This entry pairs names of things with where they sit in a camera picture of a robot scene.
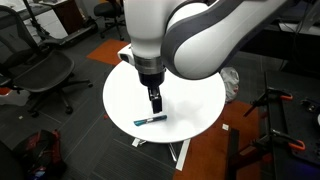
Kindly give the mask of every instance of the chair wheel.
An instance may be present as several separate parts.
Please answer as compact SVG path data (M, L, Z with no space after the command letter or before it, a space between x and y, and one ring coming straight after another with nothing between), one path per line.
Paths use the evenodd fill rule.
M67 113L67 114L71 114L72 112L73 112L72 107L67 107L66 113Z
M31 111L29 113L30 113L31 117L34 117L34 118L39 116L39 112L38 111Z

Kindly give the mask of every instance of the table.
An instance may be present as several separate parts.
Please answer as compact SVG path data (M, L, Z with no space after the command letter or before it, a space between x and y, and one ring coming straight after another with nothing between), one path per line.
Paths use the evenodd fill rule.
M160 86L163 112L154 115L147 87L137 70L122 61L108 76L103 104L110 119L129 135L154 143L174 143L190 139L208 129L219 117L225 103L225 87L220 74L190 81L165 73ZM135 126L133 121L166 114L166 121Z
M266 86L299 92L309 97L320 98L320 81L313 78L283 73L267 72ZM270 127L287 132L282 105L277 102L268 103ZM319 179L320 167L294 157L288 149L273 143L272 155L274 160L274 175L276 179Z
M312 124L312 119L309 118L310 114L303 110L304 107L300 103L306 97L312 99L320 98L320 81L275 71L266 72L265 77L266 88L284 90L293 95L293 100L283 101L279 96L268 93L268 101L266 103L268 118L262 119L268 122L266 129L275 129L295 139L301 138L306 143L306 150L297 155L306 158L309 157L307 153L310 153L312 155L310 157L314 160L316 154L313 154L313 150L315 150L317 139L320 138L320 127L318 127L319 133L317 133ZM238 133L234 133L234 137L230 136L229 152L232 150L230 145L232 143L236 144L234 142L236 139L238 141L238 137L236 137L238 135ZM252 141L252 143L233 153L233 155L229 154L227 179L236 179L238 169L261 160L267 153L271 153L273 157L271 163L272 172L270 172L273 175L273 179L318 180L320 177L320 166L294 156L288 146L288 142L284 142L279 138L264 136ZM270 179L270 176L263 176L262 179Z

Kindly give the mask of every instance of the black cable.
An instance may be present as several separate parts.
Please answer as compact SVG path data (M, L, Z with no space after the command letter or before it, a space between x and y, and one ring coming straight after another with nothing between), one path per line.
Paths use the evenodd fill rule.
M292 29L291 27L289 27L285 22L283 22L282 18L279 19L279 21L280 21L284 26L286 26L288 29L290 29L293 33L296 33L295 30L293 30L293 29Z
M284 66L284 59L282 59L282 63L281 63L281 65L280 65L280 67L279 67L279 70L278 70L278 71L281 71L281 70L282 70L282 68L283 68L283 66Z
M310 70L306 67L304 67L302 64L300 64L300 62L298 61L299 57L301 56L300 55L300 52L299 52L299 48L298 48L298 45L297 45L297 37L299 36L299 33L300 31L302 30L302 27L303 27L303 24L306 20L306 16L307 16L307 13L308 13L308 9L309 9L309 6L310 6L310 2L307 2L307 5L306 5L306 8L304 10L304 14L302 16L302 20L301 22L298 24L298 26L296 27L296 30L295 30L295 34L293 36L293 44L292 44L292 58L294 60L294 62L296 63L296 65L298 65L303 71L305 72L308 72L310 74L313 74L313 75L316 75L316 76L319 76L320 73L319 72L316 72L316 71L313 71L313 70Z

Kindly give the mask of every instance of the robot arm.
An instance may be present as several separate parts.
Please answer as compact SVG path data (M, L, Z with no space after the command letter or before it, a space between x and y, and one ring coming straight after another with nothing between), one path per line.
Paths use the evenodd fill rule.
M215 74L297 1L216 0L208 6L199 0L125 0L132 59L153 112L162 111L159 86L165 68L190 80Z

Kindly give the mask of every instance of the table top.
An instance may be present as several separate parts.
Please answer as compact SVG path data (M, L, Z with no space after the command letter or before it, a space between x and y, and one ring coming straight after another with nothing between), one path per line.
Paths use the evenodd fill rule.
M184 80L169 71L160 86L163 111L153 114L147 87L132 65L121 62L108 76L103 103L110 119L129 135L155 143L190 139L208 129L225 103L225 87L219 73L203 80ZM135 126L133 121L167 115L166 121Z
M320 92L319 80L283 72L267 72L266 86L299 92L311 97L319 97ZM268 109L270 127L288 133L282 103L269 102ZM312 180L320 177L319 166L294 157L289 149L283 148L283 145L273 143L273 160L276 179Z
M74 0L58 0L56 3L39 1L38 3L39 4L48 5L48 6L51 6L52 8L55 8L55 7L58 7L60 5L65 4L65 3L68 3L70 1L74 1Z

